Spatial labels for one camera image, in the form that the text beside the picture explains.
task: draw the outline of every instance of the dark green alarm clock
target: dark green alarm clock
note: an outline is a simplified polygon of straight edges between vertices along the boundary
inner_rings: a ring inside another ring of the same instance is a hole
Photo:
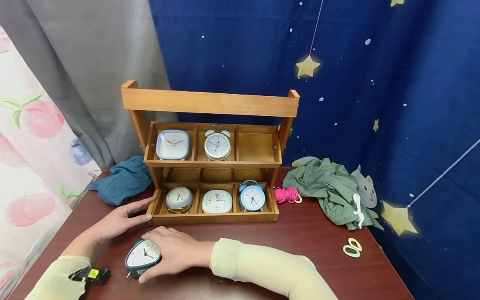
[[[128,275],[138,279],[146,270],[162,260],[160,250],[149,240],[139,239],[125,258],[125,267]]]

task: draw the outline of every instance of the pink string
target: pink string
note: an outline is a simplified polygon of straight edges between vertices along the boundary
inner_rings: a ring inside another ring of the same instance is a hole
[[[299,198],[299,192],[294,187],[289,187],[286,189],[275,188],[274,193],[275,193],[275,199],[279,204],[285,201],[288,201],[289,203],[295,203],[295,200]]]

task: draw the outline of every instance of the yellow star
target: yellow star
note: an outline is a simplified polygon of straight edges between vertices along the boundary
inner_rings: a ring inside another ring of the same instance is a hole
[[[378,130],[378,121],[379,120],[380,119],[376,119],[375,122],[373,122],[373,131],[375,131],[375,132],[377,132],[377,130]]]
[[[385,211],[382,212],[382,217],[385,219],[385,221],[390,223],[397,235],[401,235],[405,230],[418,233],[408,219],[407,207],[393,207],[384,201],[384,209]]]
[[[397,4],[403,4],[405,3],[405,0],[392,0],[392,2],[390,2],[390,7],[394,7],[395,5]]]
[[[297,63],[297,67],[299,69],[297,76],[300,77],[302,75],[308,75],[313,77],[313,70],[315,70],[318,66],[320,66],[320,63],[313,61],[312,57],[308,55],[304,61]]]

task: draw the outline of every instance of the wooden table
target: wooden table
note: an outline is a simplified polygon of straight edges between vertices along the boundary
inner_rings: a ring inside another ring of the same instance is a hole
[[[286,171],[280,170],[277,185],[281,184]],[[152,194],[153,189],[150,188],[134,200]],[[112,209],[99,199],[96,192],[88,192],[9,299],[24,299],[63,249]],[[305,255],[312,260],[339,300],[413,299],[370,232],[366,228],[348,232],[345,226],[334,225],[325,217],[315,199],[304,199],[301,204],[282,204],[277,222],[181,225],[175,228],[199,240],[223,237]],[[216,277],[209,269],[202,268],[193,268],[175,276],[161,276],[144,285],[125,278],[125,255],[133,242],[150,229],[147,225],[138,226],[100,249],[95,266],[110,268],[112,276],[103,286],[92,285],[85,299],[285,299],[254,284]],[[350,258],[342,252],[350,237],[358,240],[363,247],[360,258]]]

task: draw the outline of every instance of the hanging star decoration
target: hanging star decoration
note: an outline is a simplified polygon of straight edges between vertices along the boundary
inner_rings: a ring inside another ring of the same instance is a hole
[[[300,77],[302,75],[308,75],[310,77],[313,77],[313,71],[318,66],[320,66],[320,63],[313,61],[312,56],[308,55],[304,61],[297,63],[297,67],[299,69],[297,76]]]
[[[315,40],[315,34],[317,33],[318,21],[320,20],[320,13],[322,12],[323,4],[324,4],[324,0],[322,0],[322,2],[320,3],[320,9],[318,11],[318,17],[317,17],[317,24],[315,25],[312,44],[310,45],[310,52],[308,53],[308,56],[303,61],[300,61],[296,64],[299,69],[297,73],[297,77],[300,77],[302,75],[313,77],[313,72],[315,71],[316,68],[318,68],[321,65],[320,62],[316,62],[313,60],[312,49],[313,49],[313,42]]]
[[[402,5],[403,3],[405,3],[405,0],[392,0],[390,2],[390,7],[394,7],[395,5]]]
[[[375,131],[375,132],[377,132],[377,130],[378,130],[378,128],[379,128],[379,127],[378,127],[378,121],[379,121],[379,120],[380,120],[380,119],[376,119],[376,120],[373,122],[373,131]]]
[[[382,212],[382,217],[390,223],[397,235],[401,235],[405,230],[418,233],[408,217],[407,207],[393,207],[385,201],[383,203],[385,211]]]
[[[470,151],[472,151],[478,144],[480,144],[480,139],[478,139],[469,149],[467,149],[456,161],[453,162],[442,174],[440,174],[437,179],[435,179],[423,192],[420,193],[415,199],[407,205],[407,207],[393,207],[387,202],[383,201],[384,203],[384,212],[381,213],[382,217],[385,221],[387,221],[393,228],[393,230],[397,233],[397,235],[401,235],[404,231],[410,231],[413,233],[417,233],[418,231],[413,226],[412,222],[410,221],[411,217],[408,215],[408,209],[415,204],[418,199],[420,199],[429,189],[432,188],[440,179],[445,176],[448,171],[450,171],[453,167],[455,167],[465,156],[467,156]]]

